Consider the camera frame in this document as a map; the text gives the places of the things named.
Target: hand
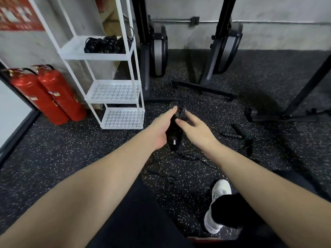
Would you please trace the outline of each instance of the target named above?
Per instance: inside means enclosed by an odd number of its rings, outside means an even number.
[[[187,122],[176,119],[176,123],[186,133],[188,139],[203,152],[213,144],[217,139],[214,137],[209,127],[198,117],[185,110],[185,115],[193,123],[193,126]]]
[[[151,139],[155,140],[155,149],[162,148],[167,143],[166,130],[169,128],[170,119],[176,113],[177,106],[155,118],[146,128]]]

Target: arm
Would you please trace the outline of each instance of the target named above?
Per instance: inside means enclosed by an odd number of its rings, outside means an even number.
[[[331,203],[222,145],[188,111],[176,119],[187,137],[226,174],[250,206],[289,247],[330,247]]]
[[[0,247],[85,247],[126,195],[151,153],[166,144],[177,107],[117,150],[66,178],[3,235]]]

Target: white shelf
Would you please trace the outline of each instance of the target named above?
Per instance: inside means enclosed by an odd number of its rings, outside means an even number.
[[[140,112],[143,122],[145,109],[140,108]],[[107,108],[100,126],[104,130],[143,129],[137,108]]]
[[[85,42],[89,37],[104,38],[104,36],[74,36],[60,49],[60,56],[66,60],[110,60],[110,61],[131,61],[133,49],[136,47],[134,39],[129,54],[101,54],[85,53]]]
[[[135,99],[131,80],[95,80],[86,94],[90,104],[136,104],[139,99],[139,81],[134,81]]]

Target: white sneaker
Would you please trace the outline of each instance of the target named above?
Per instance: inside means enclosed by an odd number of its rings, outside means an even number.
[[[212,190],[212,203],[220,196],[228,195],[228,194],[232,194],[229,182],[225,179],[218,180]],[[205,214],[204,222],[205,222],[205,228],[211,234],[218,233],[219,230],[223,227],[223,225],[216,223],[212,219],[212,204],[210,204],[209,210]]]

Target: white storage rack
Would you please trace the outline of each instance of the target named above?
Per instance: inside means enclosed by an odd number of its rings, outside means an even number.
[[[76,82],[79,90],[83,94],[85,101],[88,103],[94,116],[99,122],[102,129],[142,129],[144,123],[145,107],[142,96],[140,72],[138,66],[138,57],[136,49],[136,40],[133,37],[131,31],[131,37],[133,42],[131,49],[129,50],[128,42],[126,40],[126,27],[124,24],[122,6],[120,0],[116,1],[116,7],[118,11],[119,21],[121,24],[122,35],[124,38],[124,46],[126,54],[87,54],[84,53],[85,41],[88,37],[103,38],[101,36],[78,36],[73,28],[73,25],[69,19],[67,12],[65,11],[61,0],[58,0],[59,6],[68,22],[70,30],[73,34],[73,38],[69,40],[63,47],[60,47],[55,40],[50,28],[44,20],[38,6],[34,0],[29,0],[36,14],[38,15],[41,23],[43,24],[46,32],[52,40],[59,55],[64,61],[64,64],[68,68],[72,78]],[[126,6],[128,10],[129,24],[133,28],[130,1],[126,0]],[[138,80],[134,79],[133,67],[131,62],[131,56],[134,52],[137,76]],[[85,94],[81,87],[76,75],[68,64],[67,60],[84,60],[86,66],[91,74],[93,83],[89,88],[89,91]],[[108,60],[108,61],[128,61],[131,80],[97,80],[91,70],[88,60]],[[142,107],[139,106],[139,95],[141,96]],[[106,107],[105,114],[102,120],[99,119],[94,108],[91,104],[104,104]],[[107,104],[136,104],[136,107],[108,107]]]

